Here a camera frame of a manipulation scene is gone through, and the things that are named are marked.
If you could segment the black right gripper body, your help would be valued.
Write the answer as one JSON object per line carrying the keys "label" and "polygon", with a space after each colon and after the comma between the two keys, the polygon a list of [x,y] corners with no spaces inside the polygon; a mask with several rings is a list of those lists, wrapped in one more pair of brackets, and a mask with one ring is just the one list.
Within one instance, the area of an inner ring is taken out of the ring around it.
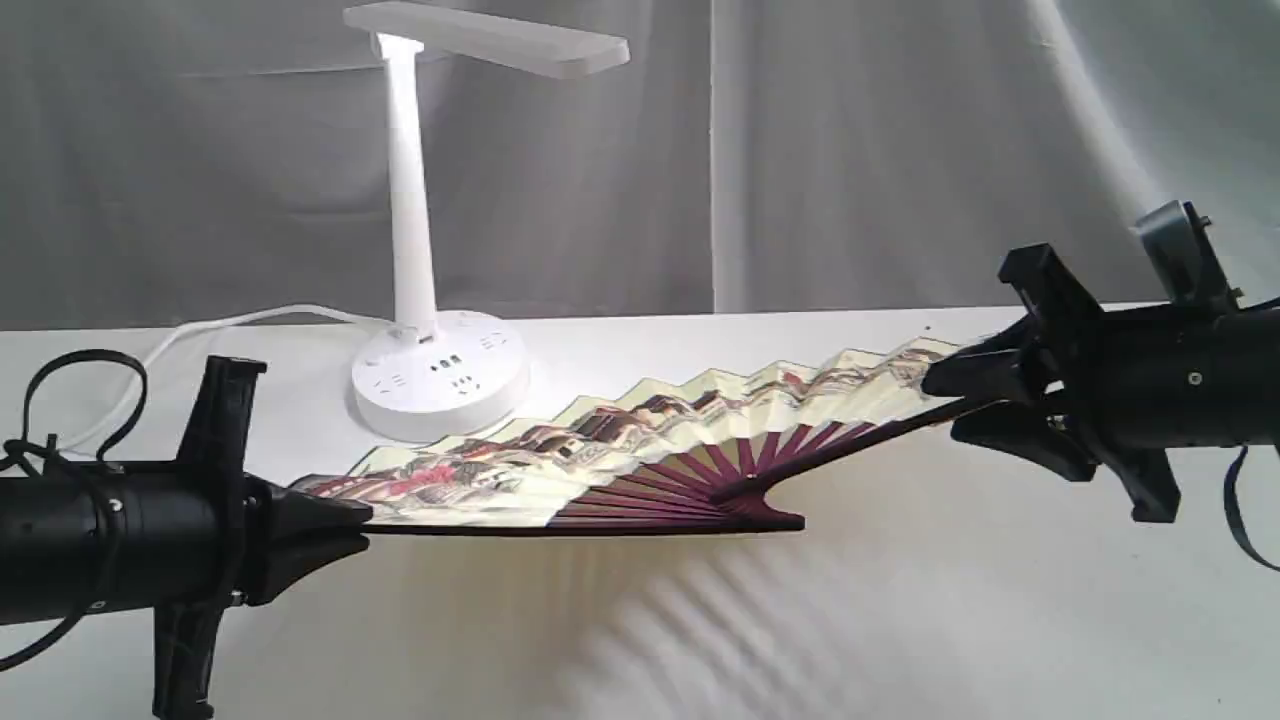
{"label": "black right gripper body", "polygon": [[1190,377],[1208,374],[1215,314],[1171,304],[1107,311],[1046,243],[1011,251],[998,278],[1039,322],[1046,360],[1059,375],[1043,397],[1071,402],[1100,468],[1121,482],[1133,520],[1174,521],[1181,491],[1167,451],[1208,439],[1192,429],[1208,383]]}

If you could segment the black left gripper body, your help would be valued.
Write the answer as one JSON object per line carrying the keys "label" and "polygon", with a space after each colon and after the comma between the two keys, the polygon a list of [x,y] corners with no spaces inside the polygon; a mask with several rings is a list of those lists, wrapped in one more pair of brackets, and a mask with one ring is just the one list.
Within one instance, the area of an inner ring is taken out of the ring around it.
{"label": "black left gripper body", "polygon": [[152,611],[159,719],[212,716],[212,653],[250,538],[244,451],[265,369],[209,357],[175,456],[118,462],[108,475],[122,542],[102,610]]}

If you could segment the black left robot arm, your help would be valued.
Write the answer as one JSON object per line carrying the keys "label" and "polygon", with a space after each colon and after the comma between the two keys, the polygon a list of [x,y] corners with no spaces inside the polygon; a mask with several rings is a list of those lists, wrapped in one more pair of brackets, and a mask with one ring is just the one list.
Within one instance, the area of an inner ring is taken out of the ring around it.
{"label": "black left robot arm", "polygon": [[4,625],[54,621],[3,660],[14,669],[50,650],[82,619],[154,611],[159,719],[210,719],[220,621],[228,609],[270,603],[320,568],[369,547],[370,507],[273,484],[244,469],[264,363],[211,356],[175,457],[111,461],[145,410],[87,461],[56,436],[3,446]]}

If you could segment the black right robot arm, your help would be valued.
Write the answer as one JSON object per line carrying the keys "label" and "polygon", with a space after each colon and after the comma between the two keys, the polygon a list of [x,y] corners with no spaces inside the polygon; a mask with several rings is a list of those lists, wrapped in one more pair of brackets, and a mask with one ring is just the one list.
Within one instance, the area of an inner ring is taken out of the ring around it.
{"label": "black right robot arm", "polygon": [[1047,243],[1012,250],[998,278],[1024,316],[922,383],[978,404],[952,438],[1070,482],[1107,468],[1146,523],[1180,507],[1169,450],[1277,443],[1277,310],[1240,307],[1207,245],[1157,243],[1152,263],[1167,302],[1107,311]]}

